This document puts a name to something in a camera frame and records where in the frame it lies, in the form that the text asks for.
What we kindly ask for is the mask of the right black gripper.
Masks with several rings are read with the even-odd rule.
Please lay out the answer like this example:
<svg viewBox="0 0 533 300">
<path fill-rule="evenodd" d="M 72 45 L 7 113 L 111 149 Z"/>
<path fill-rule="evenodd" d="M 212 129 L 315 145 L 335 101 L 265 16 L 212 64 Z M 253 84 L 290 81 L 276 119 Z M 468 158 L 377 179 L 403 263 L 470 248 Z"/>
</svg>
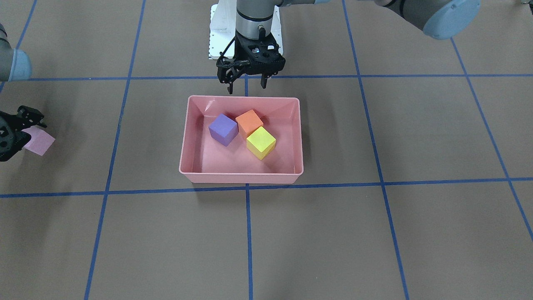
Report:
<svg viewBox="0 0 533 300">
<path fill-rule="evenodd" d="M 0 161 L 6 162 L 29 143 L 27 128 L 19 115 L 0 112 Z"/>
</svg>

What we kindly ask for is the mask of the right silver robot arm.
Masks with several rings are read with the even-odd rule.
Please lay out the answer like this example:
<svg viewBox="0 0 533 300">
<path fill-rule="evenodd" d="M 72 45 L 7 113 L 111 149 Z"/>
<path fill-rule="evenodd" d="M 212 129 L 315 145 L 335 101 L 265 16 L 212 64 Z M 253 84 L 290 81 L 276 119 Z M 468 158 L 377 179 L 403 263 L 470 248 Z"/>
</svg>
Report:
<svg viewBox="0 0 533 300">
<path fill-rule="evenodd" d="M 32 74 L 29 56 L 19 49 L 15 49 L 8 41 L 4 25 L 0 25 L 0 80 L 2 83 L 15 80 L 26 80 Z M 0 113 L 0 160 L 11 159 L 27 144 L 31 136 L 23 129 L 32 126 L 28 121 L 28 108 L 20 106 L 16 114 Z"/>
</svg>

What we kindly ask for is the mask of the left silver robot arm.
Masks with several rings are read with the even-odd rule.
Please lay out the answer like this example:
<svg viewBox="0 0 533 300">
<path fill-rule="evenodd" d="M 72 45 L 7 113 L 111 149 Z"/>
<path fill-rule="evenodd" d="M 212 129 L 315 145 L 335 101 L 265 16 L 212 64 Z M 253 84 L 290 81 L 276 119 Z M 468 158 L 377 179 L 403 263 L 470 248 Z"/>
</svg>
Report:
<svg viewBox="0 0 533 300">
<path fill-rule="evenodd" d="M 375 5 L 389 10 L 425 36 L 447 40 L 463 31 L 481 9 L 479 0 L 376 0 Z M 294 6 L 314 6 L 307 25 L 317 29 L 330 22 L 332 9 L 328 0 L 237 0 L 234 30 L 228 45 L 216 62 L 217 78 L 234 92 L 234 82 L 243 75 L 258 75 L 266 88 L 268 80 L 281 72 L 286 59 L 274 33 L 276 10 Z"/>
</svg>

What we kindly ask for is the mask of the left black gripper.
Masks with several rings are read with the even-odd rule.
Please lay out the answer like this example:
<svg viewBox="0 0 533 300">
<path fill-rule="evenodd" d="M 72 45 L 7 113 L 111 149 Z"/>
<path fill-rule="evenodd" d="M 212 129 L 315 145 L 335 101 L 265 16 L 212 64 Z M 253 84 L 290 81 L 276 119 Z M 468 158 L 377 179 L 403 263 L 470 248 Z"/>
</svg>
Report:
<svg viewBox="0 0 533 300">
<path fill-rule="evenodd" d="M 267 35 L 263 39 L 253 40 L 242 35 L 235 36 L 235 56 L 236 60 L 250 60 L 244 74 L 262 75 L 261 87 L 266 89 L 268 77 L 276 75 L 285 68 L 286 59 L 279 51 L 279 45 L 274 36 Z M 227 79 L 228 93 L 234 93 L 234 78 Z"/>
</svg>

